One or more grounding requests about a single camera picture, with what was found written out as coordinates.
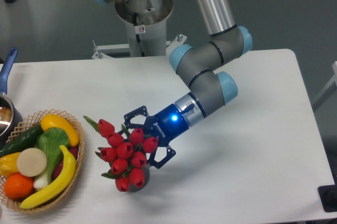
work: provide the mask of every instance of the orange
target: orange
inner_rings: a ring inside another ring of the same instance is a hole
[[[20,173],[9,176],[4,184],[4,192],[6,196],[12,199],[27,197],[31,194],[33,188],[33,179],[25,177]]]

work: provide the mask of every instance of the artificial tulip bouquet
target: artificial tulip bouquet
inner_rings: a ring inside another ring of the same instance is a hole
[[[98,148],[96,155],[107,162],[110,169],[101,176],[115,179],[119,191],[137,191],[146,185],[148,162],[146,154],[153,153],[158,147],[158,138],[144,135],[143,129],[134,129],[131,133],[122,124],[122,131],[100,119],[98,123],[87,116],[84,119],[104,138],[109,147]]]

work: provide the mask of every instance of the gray floor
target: gray floor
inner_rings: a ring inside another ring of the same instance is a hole
[[[289,48],[298,58],[310,100],[332,77],[337,61],[337,0],[229,0],[254,50]],[[167,38],[178,33],[194,46],[209,40],[196,0],[174,0]],[[12,46],[18,62],[90,59],[96,45],[126,43],[114,4],[95,0],[0,1],[0,57]],[[337,92],[315,113],[329,160],[337,156]]]

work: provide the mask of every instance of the green leaf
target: green leaf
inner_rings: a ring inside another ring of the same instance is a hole
[[[123,178],[126,178],[128,175],[130,175],[131,171],[132,171],[132,167],[131,167],[130,170],[127,169],[127,170],[122,174],[122,177],[123,177]]]
[[[122,124],[122,130],[125,133],[126,137],[129,138],[130,132],[128,131],[128,129],[126,128],[124,124]]]
[[[140,151],[141,149],[142,149],[142,144],[141,144],[141,143],[138,143],[137,146],[135,147],[134,152]]]
[[[37,139],[35,147],[42,150],[47,157],[47,167],[37,176],[38,184],[50,184],[53,171],[63,159],[60,145],[69,147],[67,133],[61,128],[49,128]]]
[[[106,173],[102,173],[101,176],[105,177],[105,178],[109,178],[109,179],[117,179],[120,177],[120,175],[115,175],[112,172],[106,172]]]
[[[83,116],[83,118],[96,130],[97,133],[100,133],[98,129],[98,124],[95,121],[90,119],[88,116]]]
[[[95,151],[95,154],[99,157],[99,158],[101,158],[102,159],[102,157],[101,157],[101,153],[99,153],[99,152],[97,152],[97,151]]]

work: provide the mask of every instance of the blue led light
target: blue led light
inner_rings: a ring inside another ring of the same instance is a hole
[[[171,116],[171,120],[172,120],[172,121],[176,121],[177,119],[178,119],[178,116],[177,116],[177,115],[172,115],[172,116]]]

